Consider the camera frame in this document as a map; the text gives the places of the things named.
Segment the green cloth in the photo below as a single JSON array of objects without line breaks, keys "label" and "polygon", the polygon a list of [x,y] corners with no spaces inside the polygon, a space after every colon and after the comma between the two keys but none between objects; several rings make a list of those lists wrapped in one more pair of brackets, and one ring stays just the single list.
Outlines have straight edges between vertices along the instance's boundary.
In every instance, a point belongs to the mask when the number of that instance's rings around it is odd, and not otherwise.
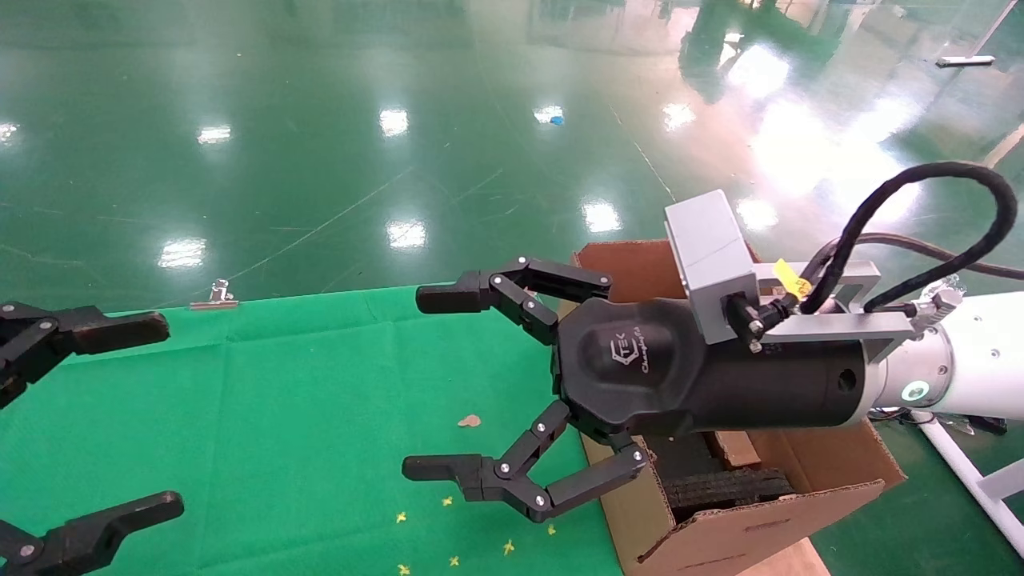
[{"label": "green cloth", "polygon": [[[0,518],[41,535],[180,492],[184,516],[106,576],[621,574],[596,502],[549,535],[400,474],[410,454],[499,456],[551,402],[548,349],[498,313],[424,316],[396,288],[166,316],[167,342],[71,358],[0,413]],[[532,477],[585,464],[570,430]]]}]

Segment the metal bracket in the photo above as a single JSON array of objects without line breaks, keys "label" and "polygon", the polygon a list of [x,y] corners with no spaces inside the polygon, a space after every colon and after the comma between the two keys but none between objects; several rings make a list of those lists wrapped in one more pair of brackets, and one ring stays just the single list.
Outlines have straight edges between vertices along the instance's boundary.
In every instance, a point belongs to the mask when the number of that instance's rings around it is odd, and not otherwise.
[{"label": "metal bracket", "polygon": [[234,299],[234,294],[227,291],[227,281],[218,278],[210,289],[210,300],[207,302],[193,302],[188,304],[188,310],[227,310],[239,307],[239,301]]}]

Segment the green floor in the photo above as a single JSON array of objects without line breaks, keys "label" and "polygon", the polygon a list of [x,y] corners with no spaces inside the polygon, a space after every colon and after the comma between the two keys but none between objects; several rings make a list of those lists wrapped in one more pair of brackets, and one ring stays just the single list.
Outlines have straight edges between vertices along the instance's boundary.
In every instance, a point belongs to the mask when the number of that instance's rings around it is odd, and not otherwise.
[{"label": "green floor", "polygon": [[[797,260],[903,166],[1024,186],[1024,6],[995,66],[955,71],[932,63],[1006,2],[753,3],[0,3],[0,294],[123,311],[218,277],[242,299],[449,280],[660,237],[662,207],[717,188]],[[927,183],[873,227],[963,249],[983,196]],[[1020,265],[1021,231],[989,259]],[[890,281],[925,264],[861,253]],[[1024,573],[916,430],[883,427],[910,481],[815,538],[833,573]],[[982,471],[1024,455],[1020,425],[962,441]]]}]

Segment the white pole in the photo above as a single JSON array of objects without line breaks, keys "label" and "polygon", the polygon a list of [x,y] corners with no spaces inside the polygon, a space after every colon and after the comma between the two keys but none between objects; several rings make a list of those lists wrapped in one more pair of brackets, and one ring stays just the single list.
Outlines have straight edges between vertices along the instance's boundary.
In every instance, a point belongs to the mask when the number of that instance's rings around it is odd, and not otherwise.
[{"label": "white pole", "polygon": [[939,454],[961,479],[971,495],[978,500],[996,528],[1007,537],[1010,545],[1017,550],[1021,558],[1024,558],[1024,526],[1021,525],[1021,521],[1014,516],[1014,512],[1007,507],[1001,499],[992,498],[981,489],[979,486],[979,482],[982,480],[981,472],[974,467],[974,464],[959,449],[959,446],[956,446],[953,439],[949,438],[949,434],[942,427],[942,424],[938,420],[932,419],[931,413],[914,411],[911,414],[919,422],[921,430],[935,445],[935,449],[939,451]]}]

